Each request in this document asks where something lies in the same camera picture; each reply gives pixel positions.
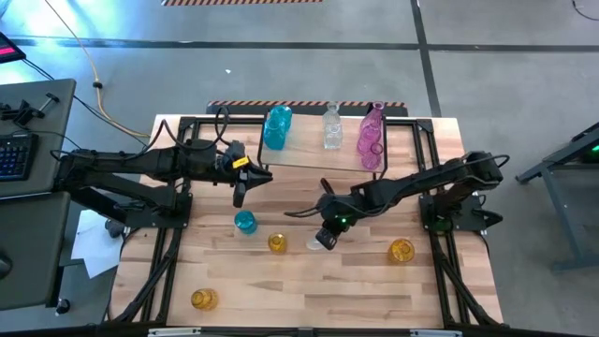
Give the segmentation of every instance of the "black desk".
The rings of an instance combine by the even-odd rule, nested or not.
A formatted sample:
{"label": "black desk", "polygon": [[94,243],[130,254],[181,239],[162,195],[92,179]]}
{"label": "black desk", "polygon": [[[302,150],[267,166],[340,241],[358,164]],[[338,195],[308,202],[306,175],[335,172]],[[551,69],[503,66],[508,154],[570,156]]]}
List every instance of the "black desk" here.
{"label": "black desk", "polygon": [[[9,104],[13,109],[20,106],[21,100],[26,100],[32,107],[40,108],[48,99],[46,93],[51,93],[60,99],[52,103],[44,112],[43,119],[34,118],[27,126],[32,132],[53,131],[64,135],[66,121],[71,110],[75,94],[75,80],[38,81],[29,83],[0,85],[0,102]],[[11,134],[19,128],[11,121],[0,121],[0,135]],[[63,138],[53,134],[39,133],[37,154],[31,167],[29,179],[22,182],[1,182],[0,198],[15,197],[44,193],[51,190],[58,162],[50,156],[50,150],[61,150]]]}
{"label": "black desk", "polygon": [[0,202],[0,250],[12,261],[0,280],[0,310],[51,300],[69,202],[66,192]]}

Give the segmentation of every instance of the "pink glass bottle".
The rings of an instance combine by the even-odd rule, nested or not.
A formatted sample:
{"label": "pink glass bottle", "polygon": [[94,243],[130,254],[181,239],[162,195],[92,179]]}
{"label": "pink glass bottle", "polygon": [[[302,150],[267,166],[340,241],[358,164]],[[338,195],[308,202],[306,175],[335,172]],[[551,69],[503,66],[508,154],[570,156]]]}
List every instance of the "pink glass bottle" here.
{"label": "pink glass bottle", "polygon": [[364,117],[362,123],[360,124],[360,130],[366,127],[366,125],[376,125],[378,128],[381,128],[383,124],[383,109],[385,108],[385,103],[383,102],[374,102],[373,109]]}
{"label": "pink glass bottle", "polygon": [[382,102],[374,102],[373,109],[364,117],[359,126],[358,152],[366,154],[371,150],[371,146],[381,139],[383,126],[383,108]]}
{"label": "pink glass bottle", "polygon": [[375,170],[381,165],[381,154],[383,153],[383,145],[378,142],[371,146],[371,149],[362,155],[362,165],[365,169]]}

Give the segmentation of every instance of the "hazard tape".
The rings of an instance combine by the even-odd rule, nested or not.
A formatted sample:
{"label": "hazard tape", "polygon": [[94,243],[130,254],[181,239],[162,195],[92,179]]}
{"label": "hazard tape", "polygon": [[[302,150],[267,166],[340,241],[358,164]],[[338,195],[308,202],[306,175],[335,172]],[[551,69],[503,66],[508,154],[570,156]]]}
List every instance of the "hazard tape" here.
{"label": "hazard tape", "polygon": [[321,3],[323,0],[162,0],[162,6],[268,5]]}
{"label": "hazard tape", "polygon": [[[277,106],[277,105],[286,105],[288,107],[316,107],[316,106],[326,106],[328,101],[211,101],[208,103],[208,106]],[[367,107],[372,102],[368,101],[343,101],[338,102],[342,107]],[[403,102],[384,102],[386,107],[405,107],[405,103]]]}

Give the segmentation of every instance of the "white paper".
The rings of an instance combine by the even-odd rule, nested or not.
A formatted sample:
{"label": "white paper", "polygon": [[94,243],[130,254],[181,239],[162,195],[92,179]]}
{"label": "white paper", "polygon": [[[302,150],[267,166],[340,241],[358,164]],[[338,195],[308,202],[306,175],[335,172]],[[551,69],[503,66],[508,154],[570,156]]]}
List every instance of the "white paper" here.
{"label": "white paper", "polygon": [[106,218],[92,210],[82,211],[79,216],[79,224],[77,225],[77,234],[73,242],[73,252],[71,258],[85,258],[90,250],[85,239],[90,240],[91,237],[83,235],[88,230],[94,227],[104,228]]}
{"label": "white paper", "polygon": [[71,258],[83,259],[90,278],[117,266],[121,258],[123,237],[111,238],[105,223],[94,211],[81,212]]}
{"label": "white paper", "polygon": [[107,257],[86,257],[85,269],[90,278],[94,278],[104,271],[119,265],[120,254],[114,254]]}

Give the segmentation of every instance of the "red light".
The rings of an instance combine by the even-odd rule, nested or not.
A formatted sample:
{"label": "red light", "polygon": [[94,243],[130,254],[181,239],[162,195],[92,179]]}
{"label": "red light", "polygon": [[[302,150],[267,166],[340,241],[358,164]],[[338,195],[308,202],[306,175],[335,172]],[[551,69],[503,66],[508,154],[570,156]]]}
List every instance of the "red light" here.
{"label": "red light", "polygon": [[15,52],[15,50],[13,50],[12,48],[0,49],[0,55],[4,55],[4,54],[8,54],[8,53],[13,53],[13,52]]}

